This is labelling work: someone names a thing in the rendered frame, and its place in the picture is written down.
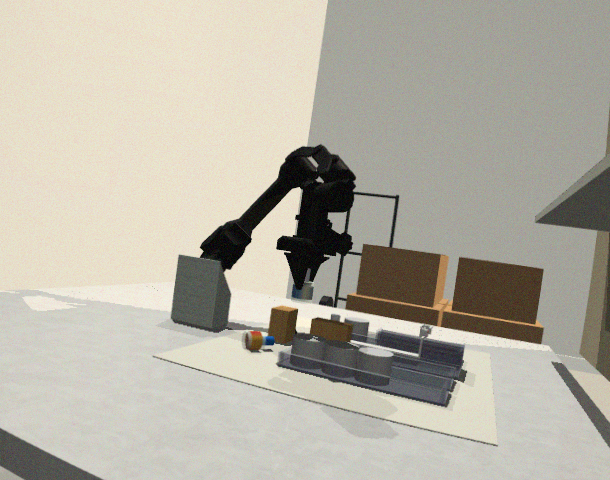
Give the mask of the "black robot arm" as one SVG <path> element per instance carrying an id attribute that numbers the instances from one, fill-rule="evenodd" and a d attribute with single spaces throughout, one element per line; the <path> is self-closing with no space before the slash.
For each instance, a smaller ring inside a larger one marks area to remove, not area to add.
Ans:
<path id="1" fill-rule="evenodd" d="M 317 168 L 310 156 L 318 163 Z M 324 183 L 316 180 L 319 176 Z M 223 271 L 230 270 L 251 243 L 253 229 L 292 189 L 303 189 L 300 210 L 343 213 L 353 206 L 355 180 L 347 164 L 325 146 L 300 147 L 286 156 L 278 178 L 238 219 L 225 222 L 201 244 L 204 252 L 199 258 L 220 261 Z M 351 241 L 352 236 L 346 232 L 332 230 L 328 220 L 321 224 L 314 240 L 344 256 L 352 249 Z"/>

